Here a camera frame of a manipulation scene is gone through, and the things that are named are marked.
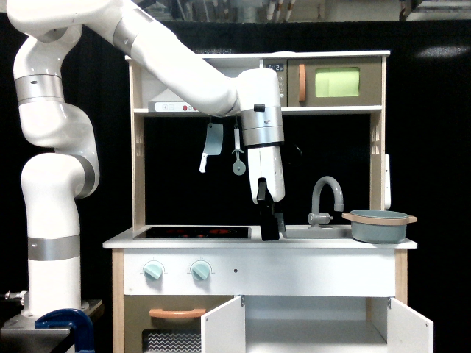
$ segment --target black curtain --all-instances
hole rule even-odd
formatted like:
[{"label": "black curtain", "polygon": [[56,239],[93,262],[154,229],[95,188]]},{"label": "black curtain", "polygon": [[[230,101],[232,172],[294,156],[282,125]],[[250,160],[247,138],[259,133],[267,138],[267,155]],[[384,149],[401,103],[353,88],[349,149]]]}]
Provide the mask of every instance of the black curtain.
[{"label": "black curtain", "polygon": [[[419,244],[409,252],[409,305],[435,321],[436,352],[465,351],[469,346],[464,301],[469,262],[464,243],[470,205],[471,23],[164,24],[200,53],[391,50],[386,78],[386,152],[391,156],[392,210],[418,217],[407,235]],[[24,140],[18,118],[12,69],[24,39],[1,14],[4,197],[0,220],[4,241],[0,246],[0,293],[27,288],[26,220],[19,180],[24,163],[42,152]],[[110,251],[102,248],[102,242],[131,227],[129,83],[124,55],[84,29],[81,41],[64,62],[63,83],[66,101],[89,115],[96,133],[101,184],[95,194],[77,203],[82,297],[104,300],[105,316],[97,324],[97,351],[111,352]],[[341,186],[345,185],[347,210],[364,207],[366,120],[364,116],[337,117],[332,125],[329,119],[315,124],[286,119],[284,153],[291,164],[285,168],[292,180],[290,184],[286,181],[283,205],[288,222],[305,223],[312,187],[326,174],[335,174]],[[224,123],[226,134],[232,133],[234,122]],[[148,223],[256,222],[256,210],[245,199],[244,177],[238,179],[227,171],[235,160],[230,156],[231,143],[224,145],[224,156],[209,161],[211,175],[198,180],[202,186],[182,178],[167,185],[171,188],[165,193],[158,191],[161,180],[193,173],[189,165],[195,158],[199,163],[207,123],[206,118],[184,124],[146,120],[146,167],[151,173],[147,185],[149,196],[154,196],[147,205]],[[332,132],[339,133],[333,142],[328,138]],[[301,161],[289,153],[291,143],[304,150]],[[160,153],[168,157],[153,159],[157,152],[151,147],[163,149]],[[346,154],[340,157],[337,151]],[[179,169],[179,164],[187,169]],[[327,212],[330,197],[328,192],[322,193],[321,208]]]}]

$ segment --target hanging utensil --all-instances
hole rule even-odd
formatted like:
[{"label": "hanging utensil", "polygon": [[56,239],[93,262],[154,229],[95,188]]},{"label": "hanging utensil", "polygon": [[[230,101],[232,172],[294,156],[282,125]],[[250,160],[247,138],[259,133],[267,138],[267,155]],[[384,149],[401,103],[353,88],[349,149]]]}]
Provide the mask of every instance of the hanging utensil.
[{"label": "hanging utensil", "polygon": [[218,156],[221,154],[223,133],[222,124],[213,124],[211,122],[208,124],[206,128],[205,149],[203,150],[201,163],[199,164],[199,171],[201,173],[206,172],[208,156]]},{"label": "hanging utensil", "polygon": [[244,153],[244,151],[241,150],[241,135],[237,123],[234,125],[234,144],[233,153],[235,153],[236,161],[233,164],[233,172],[235,175],[242,175],[245,173],[246,167],[239,156],[239,154]]}]

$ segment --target black induction cooktop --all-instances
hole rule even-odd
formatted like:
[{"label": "black induction cooktop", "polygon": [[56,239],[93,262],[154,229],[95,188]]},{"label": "black induction cooktop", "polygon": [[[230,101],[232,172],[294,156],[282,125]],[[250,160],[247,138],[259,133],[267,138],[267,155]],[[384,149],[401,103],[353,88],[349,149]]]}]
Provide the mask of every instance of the black induction cooktop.
[{"label": "black induction cooktop", "polygon": [[135,240],[155,239],[248,239],[249,227],[152,227],[134,237]]}]

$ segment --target sink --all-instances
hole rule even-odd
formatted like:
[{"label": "sink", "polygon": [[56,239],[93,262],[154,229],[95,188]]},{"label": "sink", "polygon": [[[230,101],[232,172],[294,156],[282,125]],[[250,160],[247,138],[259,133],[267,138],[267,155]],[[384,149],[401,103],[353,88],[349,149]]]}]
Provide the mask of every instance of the sink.
[{"label": "sink", "polygon": [[283,236],[288,239],[339,239],[351,238],[350,225],[320,225],[316,229],[309,226],[287,226]]}]

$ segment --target gray pot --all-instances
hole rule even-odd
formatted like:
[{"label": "gray pot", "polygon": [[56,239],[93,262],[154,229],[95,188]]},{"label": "gray pot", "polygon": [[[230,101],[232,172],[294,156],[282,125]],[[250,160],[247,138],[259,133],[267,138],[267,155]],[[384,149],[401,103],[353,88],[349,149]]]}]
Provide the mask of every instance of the gray pot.
[{"label": "gray pot", "polygon": [[381,210],[355,210],[343,213],[352,221],[354,239],[373,244],[397,244],[406,238],[406,227],[417,218],[405,213]]}]

